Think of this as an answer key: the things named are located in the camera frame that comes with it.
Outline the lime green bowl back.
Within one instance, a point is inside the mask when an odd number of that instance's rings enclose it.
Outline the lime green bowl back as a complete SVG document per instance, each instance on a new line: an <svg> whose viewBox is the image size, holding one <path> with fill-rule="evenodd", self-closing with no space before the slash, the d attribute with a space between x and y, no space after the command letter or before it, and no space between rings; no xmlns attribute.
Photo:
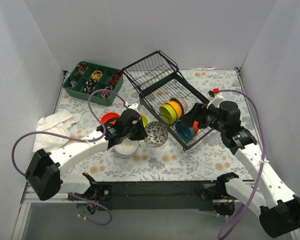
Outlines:
<svg viewBox="0 0 300 240"><path fill-rule="evenodd" d="M144 114L140 114L140 117L142 119L143 127L145 128L149 124L148 118Z"/></svg>

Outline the brown patterned bowl row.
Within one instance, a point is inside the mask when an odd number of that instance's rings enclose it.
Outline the brown patterned bowl row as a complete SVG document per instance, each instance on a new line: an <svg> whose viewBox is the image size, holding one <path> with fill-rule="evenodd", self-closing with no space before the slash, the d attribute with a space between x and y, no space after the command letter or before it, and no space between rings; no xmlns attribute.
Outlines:
<svg viewBox="0 0 300 240"><path fill-rule="evenodd" d="M145 127L147 137L144 139L146 145L152 148L163 146L168 139L168 129L159 121L152 121Z"/></svg>
<svg viewBox="0 0 300 240"><path fill-rule="evenodd" d="M184 98L182 98L182 97L172 97L171 100L175 101L175 102L177 102L178 104L181 105L183 114L186 114L188 112L188 108L189 108L188 102Z"/></svg>

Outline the red orange bowl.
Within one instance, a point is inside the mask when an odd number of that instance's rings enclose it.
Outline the red orange bowl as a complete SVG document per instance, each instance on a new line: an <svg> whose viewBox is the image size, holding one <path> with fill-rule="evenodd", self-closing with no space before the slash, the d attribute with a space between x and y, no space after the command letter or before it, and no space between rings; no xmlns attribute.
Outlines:
<svg viewBox="0 0 300 240"><path fill-rule="evenodd" d="M115 124L116 120L119 119L120 116L121 115L116 112L108 112L101 118L101 122L103 124L107 122L109 122L110 124Z"/></svg>

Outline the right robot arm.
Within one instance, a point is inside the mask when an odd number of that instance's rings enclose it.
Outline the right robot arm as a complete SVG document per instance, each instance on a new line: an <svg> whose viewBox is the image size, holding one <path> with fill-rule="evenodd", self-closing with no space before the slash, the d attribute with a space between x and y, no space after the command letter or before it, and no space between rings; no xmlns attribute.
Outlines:
<svg viewBox="0 0 300 240"><path fill-rule="evenodd" d="M219 132L222 143L253 177L255 187L251 188L235 173L220 175L216 186L220 198L233 196L242 202L241 214L250 209L272 238L300 228L300 197L281 180L256 138L241 125L241 111L235 102L223 101L218 107L196 103L180 121L188 127L197 122L200 129Z"/></svg>

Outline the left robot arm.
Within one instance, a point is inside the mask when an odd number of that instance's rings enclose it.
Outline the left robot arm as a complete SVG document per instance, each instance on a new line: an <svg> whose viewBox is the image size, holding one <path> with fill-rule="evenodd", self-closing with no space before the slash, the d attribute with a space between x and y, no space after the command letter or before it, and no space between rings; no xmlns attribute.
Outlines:
<svg viewBox="0 0 300 240"><path fill-rule="evenodd" d="M76 193L91 200L97 193L97 182L88 173L70 175L66 172L90 156L119 145L125 139L144 140L147 133L139 111L130 106L115 123L99 126L87 137L50 152L36 151L26 170L25 178L41 201L57 193Z"/></svg>

